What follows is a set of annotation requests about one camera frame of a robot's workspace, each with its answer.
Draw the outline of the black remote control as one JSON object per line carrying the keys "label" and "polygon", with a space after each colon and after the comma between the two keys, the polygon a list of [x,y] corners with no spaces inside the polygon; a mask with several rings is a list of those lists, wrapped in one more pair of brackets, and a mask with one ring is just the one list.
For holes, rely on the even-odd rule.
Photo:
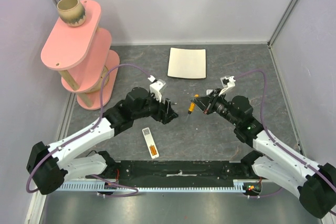
{"label": "black remote control", "polygon": [[178,118],[178,114],[173,110],[172,106],[176,105],[175,102],[172,102],[170,99],[165,99],[161,110],[161,123],[168,124],[173,119]]}

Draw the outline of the orange handle screwdriver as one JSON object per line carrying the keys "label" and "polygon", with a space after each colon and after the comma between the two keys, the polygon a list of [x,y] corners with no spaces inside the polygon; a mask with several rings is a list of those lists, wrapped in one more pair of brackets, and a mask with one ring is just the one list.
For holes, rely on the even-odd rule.
{"label": "orange handle screwdriver", "polygon": [[194,109],[195,109],[195,103],[191,102],[189,108],[188,108],[188,112],[187,112],[187,116],[186,116],[186,120],[188,119],[188,117],[193,113]]}

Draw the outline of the white remote control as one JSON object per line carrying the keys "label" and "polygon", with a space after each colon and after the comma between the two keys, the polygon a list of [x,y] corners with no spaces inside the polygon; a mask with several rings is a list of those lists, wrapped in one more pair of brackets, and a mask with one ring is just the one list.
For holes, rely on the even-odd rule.
{"label": "white remote control", "polygon": [[143,128],[143,129],[142,129],[142,134],[143,134],[143,136],[144,136],[144,139],[145,139],[146,145],[147,145],[147,147],[148,147],[148,150],[149,150],[149,153],[150,153],[151,158],[152,158],[152,159],[156,159],[156,158],[160,157],[157,148],[156,148],[156,150],[157,150],[157,155],[155,155],[155,156],[152,156],[152,155],[151,155],[151,152],[150,152],[150,146],[151,146],[151,145],[154,145],[154,146],[156,147],[156,144],[155,144],[155,142],[154,142],[154,138],[153,138],[153,136],[152,136],[152,133],[151,133],[150,129],[149,129],[148,127]]}

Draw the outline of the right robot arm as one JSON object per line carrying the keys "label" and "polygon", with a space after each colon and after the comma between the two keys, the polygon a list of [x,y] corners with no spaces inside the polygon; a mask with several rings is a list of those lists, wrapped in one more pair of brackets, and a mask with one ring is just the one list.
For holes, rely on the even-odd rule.
{"label": "right robot arm", "polygon": [[234,125],[234,134],[254,149],[250,161],[240,166],[248,179],[256,175],[270,180],[297,197],[304,209],[322,219],[335,207],[335,167],[321,165],[301,155],[275,137],[253,116],[247,97],[225,99],[220,89],[191,98],[204,114],[217,113]]}

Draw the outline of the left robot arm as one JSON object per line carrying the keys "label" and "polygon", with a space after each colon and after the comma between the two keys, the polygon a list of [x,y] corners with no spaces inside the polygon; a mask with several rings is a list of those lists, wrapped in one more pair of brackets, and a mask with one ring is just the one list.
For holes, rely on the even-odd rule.
{"label": "left robot arm", "polygon": [[[146,89],[135,87],[127,93],[125,99],[107,109],[82,130],[48,145],[42,141],[36,143],[26,166],[29,172],[26,191],[48,195],[65,181],[74,178],[87,175],[111,178],[115,173],[115,165],[108,152],[101,151],[85,158],[79,158],[78,155],[128,130],[135,120],[147,117],[168,124],[178,118],[178,114],[173,110],[171,100],[158,101]],[[31,182],[35,183],[35,190],[30,188]]]}

